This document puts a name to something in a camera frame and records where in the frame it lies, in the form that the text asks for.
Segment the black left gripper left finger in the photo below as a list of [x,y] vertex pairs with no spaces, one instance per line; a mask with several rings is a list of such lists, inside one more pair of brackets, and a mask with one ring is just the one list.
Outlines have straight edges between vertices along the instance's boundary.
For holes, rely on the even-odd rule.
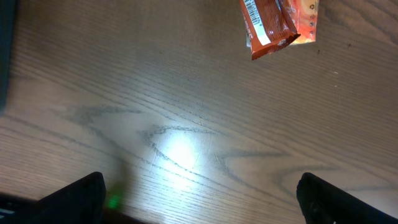
[[93,172],[39,200],[29,212],[29,223],[100,223],[106,188],[103,175]]

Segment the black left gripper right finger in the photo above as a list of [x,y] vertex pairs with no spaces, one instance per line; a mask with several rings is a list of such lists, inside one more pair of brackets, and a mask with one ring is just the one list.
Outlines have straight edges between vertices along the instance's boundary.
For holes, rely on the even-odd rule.
[[397,224],[397,219],[306,172],[296,196],[306,224]]

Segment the red small packet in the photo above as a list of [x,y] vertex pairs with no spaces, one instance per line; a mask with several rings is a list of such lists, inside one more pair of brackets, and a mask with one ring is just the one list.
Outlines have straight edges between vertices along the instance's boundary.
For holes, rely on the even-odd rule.
[[282,0],[239,0],[251,59],[279,51],[300,37]]

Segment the orange tissue packet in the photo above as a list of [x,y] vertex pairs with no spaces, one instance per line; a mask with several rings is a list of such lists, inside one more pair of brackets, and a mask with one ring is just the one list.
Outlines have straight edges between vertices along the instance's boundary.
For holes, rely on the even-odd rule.
[[292,45],[309,44],[316,41],[319,0],[285,0],[284,8],[300,36]]

